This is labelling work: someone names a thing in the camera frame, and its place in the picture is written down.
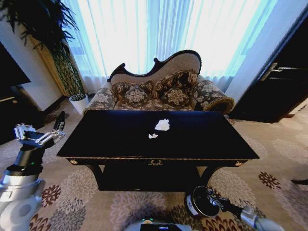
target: white planter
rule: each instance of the white planter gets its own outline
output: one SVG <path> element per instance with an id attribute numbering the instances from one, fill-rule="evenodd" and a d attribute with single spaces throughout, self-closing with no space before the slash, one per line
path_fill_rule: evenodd
<path id="1" fill-rule="evenodd" d="M 82 115 L 82 111 L 83 109 L 86 108 L 86 106 L 89 104 L 89 100 L 88 100 L 88 96 L 86 95 L 86 97 L 82 100 L 78 100 L 78 101 L 72 101 L 69 98 L 70 102 L 72 103 L 72 105 L 74 106 L 74 108 L 78 111 L 79 114 Z"/>

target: table top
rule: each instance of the table top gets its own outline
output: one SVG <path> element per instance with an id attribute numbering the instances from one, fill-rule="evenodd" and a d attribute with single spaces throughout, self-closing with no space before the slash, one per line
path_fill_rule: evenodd
<path id="1" fill-rule="evenodd" d="M 157 131 L 169 119 L 168 131 Z M 155 139 L 148 135 L 156 133 Z M 217 112 L 88 111 L 57 156 L 67 158 L 157 158 L 249 160 L 259 158 Z"/>

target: gold trim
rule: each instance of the gold trim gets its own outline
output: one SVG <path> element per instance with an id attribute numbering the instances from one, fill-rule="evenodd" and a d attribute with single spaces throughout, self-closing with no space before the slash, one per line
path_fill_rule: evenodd
<path id="1" fill-rule="evenodd" d="M 211 111 L 211 109 L 213 107 L 215 107 L 216 105 L 218 104 L 221 104 L 221 103 L 226 103 L 227 104 L 227 108 L 226 110 L 223 112 L 223 114 L 227 114 L 229 111 L 231 111 L 231 109 L 233 108 L 234 106 L 234 99 L 233 98 L 230 98 L 228 96 L 222 96 L 222 97 L 219 97 L 215 100 L 213 100 L 212 102 L 210 102 L 207 106 L 206 106 L 206 109 L 203 108 L 204 111 Z"/>
<path id="2" fill-rule="evenodd" d="M 162 166 L 162 160 L 158 160 L 158 163 L 154 162 L 155 160 L 151 160 L 151 162 L 148 165 L 152 165 L 152 166 Z"/>
<path id="3" fill-rule="evenodd" d="M 58 156 L 63 158 L 75 159 L 115 159 L 115 160 L 157 160 L 153 158 L 140 158 L 140 157 L 80 157 L 80 156 Z M 161 160 L 254 160 L 254 159 L 201 159 L 201 158 L 160 158 Z"/>
<path id="4" fill-rule="evenodd" d="M 235 166 L 241 166 L 243 162 L 236 161 Z"/>
<path id="5" fill-rule="evenodd" d="M 70 162 L 73 164 L 73 165 L 76 165 L 76 164 L 78 164 L 78 162 L 77 162 L 77 160 L 70 160 Z"/>
<path id="6" fill-rule="evenodd" d="M 2 99 L 2 100 L 0 100 L 0 102 L 3 102 L 3 101 L 7 101 L 7 100 L 11 100 L 11 99 L 15 99 L 15 97 L 8 97 L 8 98 L 5 98 L 5 99 Z"/>

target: lower shelf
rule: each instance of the lower shelf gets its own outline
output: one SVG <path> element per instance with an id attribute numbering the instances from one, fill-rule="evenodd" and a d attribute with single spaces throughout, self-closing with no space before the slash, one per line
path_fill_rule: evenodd
<path id="1" fill-rule="evenodd" d="M 106 165 L 100 179 L 101 191 L 187 192 L 200 184 L 196 167 Z"/>

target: potted plant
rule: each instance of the potted plant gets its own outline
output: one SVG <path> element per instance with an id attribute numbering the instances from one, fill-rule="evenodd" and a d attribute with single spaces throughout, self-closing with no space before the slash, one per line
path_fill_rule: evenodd
<path id="1" fill-rule="evenodd" d="M 39 41 L 34 49 L 45 46 L 50 51 L 70 102 L 82 114 L 89 101 L 66 42 L 73 37 L 64 27 L 78 30 L 70 9 L 60 0 L 0 0 L 0 11 L 0 20 L 5 18 L 13 32 L 16 24 L 23 26 L 25 45 L 31 35 Z"/>

